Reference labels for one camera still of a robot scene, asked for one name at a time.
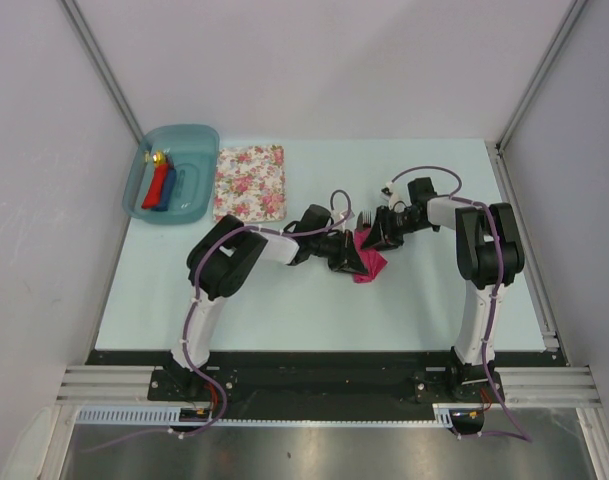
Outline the black knife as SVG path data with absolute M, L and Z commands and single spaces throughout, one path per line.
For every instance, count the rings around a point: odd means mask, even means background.
M 360 212 L 357 216 L 357 220 L 356 220 L 356 228 L 355 231 L 356 232 L 362 232 L 364 230 L 364 223 L 363 223 L 363 213 Z

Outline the black fork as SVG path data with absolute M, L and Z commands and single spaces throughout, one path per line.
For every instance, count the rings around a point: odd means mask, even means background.
M 370 211 L 361 212 L 361 227 L 363 230 L 370 229 L 372 227 L 372 215 Z

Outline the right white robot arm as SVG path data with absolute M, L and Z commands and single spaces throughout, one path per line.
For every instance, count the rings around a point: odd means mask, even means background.
M 456 261 L 466 281 L 460 331 L 451 348 L 437 390 L 448 399 L 475 402 L 498 395 L 494 338 L 500 305 L 508 287 L 525 266 L 525 254 L 513 208 L 489 206 L 438 194 L 428 177 L 407 184 L 410 204 L 376 209 L 362 249 L 391 250 L 404 236 L 421 230 L 448 228 L 455 233 Z

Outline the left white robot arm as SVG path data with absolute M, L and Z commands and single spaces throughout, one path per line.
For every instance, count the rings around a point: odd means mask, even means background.
M 283 230 L 246 224 L 233 215 L 222 217 L 191 250 L 186 265 L 193 287 L 178 344 L 166 368 L 170 387 L 181 398 L 198 397 L 207 380 L 199 370 L 210 356 L 210 343 L 225 300 L 236 294 L 260 260 L 297 266 L 315 256 L 336 273 L 366 275 L 353 233 L 340 225 L 348 212 L 335 218 L 312 204 Z

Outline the magenta paper napkin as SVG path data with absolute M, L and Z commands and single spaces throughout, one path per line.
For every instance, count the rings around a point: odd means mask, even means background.
M 362 248 L 363 242 L 370 233 L 369 229 L 364 231 L 354 231 L 354 242 L 357 253 L 362 261 L 363 265 L 367 268 L 367 274 L 354 274 L 353 281 L 357 284 L 370 283 L 380 274 L 380 272 L 387 266 L 387 260 L 376 250 L 364 250 Z

